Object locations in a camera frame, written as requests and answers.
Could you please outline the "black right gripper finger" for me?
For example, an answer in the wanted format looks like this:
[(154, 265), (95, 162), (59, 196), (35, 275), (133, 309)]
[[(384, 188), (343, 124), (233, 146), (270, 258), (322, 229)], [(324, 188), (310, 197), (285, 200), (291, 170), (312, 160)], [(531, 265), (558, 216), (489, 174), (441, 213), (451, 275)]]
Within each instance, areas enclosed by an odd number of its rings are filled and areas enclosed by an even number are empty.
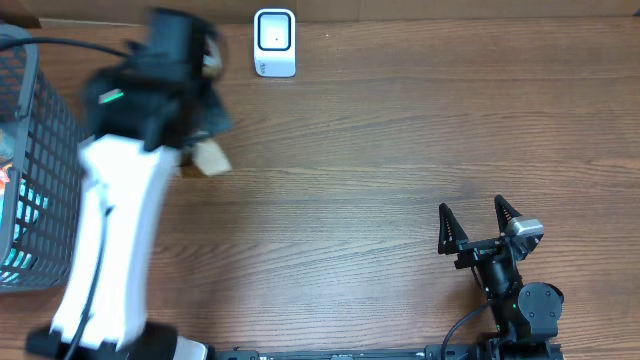
[(515, 234), (515, 225), (521, 214), (502, 196), (494, 198), (494, 206), (501, 234)]
[(439, 205), (439, 221), (438, 253), (445, 255), (458, 253), (466, 246), (469, 239), (446, 203)]

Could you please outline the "beige brown snack pouch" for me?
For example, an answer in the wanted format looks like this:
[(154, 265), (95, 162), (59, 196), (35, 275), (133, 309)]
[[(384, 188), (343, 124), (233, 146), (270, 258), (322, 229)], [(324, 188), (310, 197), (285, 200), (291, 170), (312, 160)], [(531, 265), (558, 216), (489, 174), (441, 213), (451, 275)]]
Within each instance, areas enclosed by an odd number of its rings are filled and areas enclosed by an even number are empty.
[(181, 152), (179, 174), (182, 177), (213, 177), (231, 170), (223, 148), (212, 139), (189, 145)]

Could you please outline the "green lid jar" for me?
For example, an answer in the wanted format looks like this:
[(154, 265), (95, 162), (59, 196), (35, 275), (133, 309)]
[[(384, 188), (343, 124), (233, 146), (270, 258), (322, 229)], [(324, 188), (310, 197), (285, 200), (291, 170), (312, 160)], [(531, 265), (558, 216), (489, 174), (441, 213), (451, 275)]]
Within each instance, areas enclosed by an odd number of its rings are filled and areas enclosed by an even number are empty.
[(15, 137), (4, 129), (0, 129), (0, 163), (10, 162), (15, 153)]

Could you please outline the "orange snack pack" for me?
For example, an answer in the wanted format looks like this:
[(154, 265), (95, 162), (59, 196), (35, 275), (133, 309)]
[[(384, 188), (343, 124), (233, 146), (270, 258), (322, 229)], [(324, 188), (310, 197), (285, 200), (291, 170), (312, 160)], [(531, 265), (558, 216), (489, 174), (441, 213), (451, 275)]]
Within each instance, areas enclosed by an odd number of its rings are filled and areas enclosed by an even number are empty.
[(7, 184), (10, 182), (9, 170), (12, 168), (12, 164), (8, 163), (4, 165), (0, 170), (0, 196), (3, 197), (6, 191)]

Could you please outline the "teal snack packet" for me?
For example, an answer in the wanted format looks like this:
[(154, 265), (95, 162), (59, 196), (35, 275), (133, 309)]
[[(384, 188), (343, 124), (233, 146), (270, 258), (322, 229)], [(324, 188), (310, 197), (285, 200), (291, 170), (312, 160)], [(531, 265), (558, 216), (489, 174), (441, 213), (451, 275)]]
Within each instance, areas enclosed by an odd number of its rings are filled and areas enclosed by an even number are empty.
[(22, 250), (29, 239), (29, 228), (36, 225), (40, 212), (48, 208), (49, 198), (36, 192), (27, 181), (20, 181), (18, 200), (16, 204), (16, 222), (14, 224), (13, 240), (9, 253), (1, 265), (1, 286), (9, 287), (24, 282), (26, 276), (19, 270), (32, 270), (36, 265), (37, 256), (33, 250)]

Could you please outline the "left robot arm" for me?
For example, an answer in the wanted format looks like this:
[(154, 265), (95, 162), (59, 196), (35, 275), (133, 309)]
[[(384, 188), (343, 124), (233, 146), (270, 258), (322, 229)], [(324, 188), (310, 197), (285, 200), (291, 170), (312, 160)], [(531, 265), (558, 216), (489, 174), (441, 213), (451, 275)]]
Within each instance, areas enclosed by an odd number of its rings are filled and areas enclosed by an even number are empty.
[(161, 207), (182, 150), (229, 124), (205, 70), (218, 37), (195, 15), (154, 9), (148, 39), (96, 71), (83, 95), (91, 138), (69, 280), (28, 353), (47, 359), (211, 359), (213, 346), (147, 318)]

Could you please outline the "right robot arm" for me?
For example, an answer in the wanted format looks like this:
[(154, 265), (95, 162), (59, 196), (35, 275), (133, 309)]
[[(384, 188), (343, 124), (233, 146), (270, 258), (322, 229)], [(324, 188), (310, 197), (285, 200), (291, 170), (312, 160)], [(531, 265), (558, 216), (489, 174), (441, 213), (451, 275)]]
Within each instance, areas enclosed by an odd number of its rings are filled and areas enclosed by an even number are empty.
[[(439, 205), (438, 253), (455, 255), (457, 269), (470, 269), (486, 302), (458, 320), (438, 348), (428, 351), (437, 359), (562, 359), (558, 335), (564, 294), (549, 283), (524, 283), (517, 263), (534, 251), (544, 236), (535, 217), (518, 212), (503, 196), (494, 198), (499, 236), (469, 239), (450, 207)], [(461, 350), (449, 347), (455, 332), (485, 310), (492, 312), (496, 330), (478, 335)]]

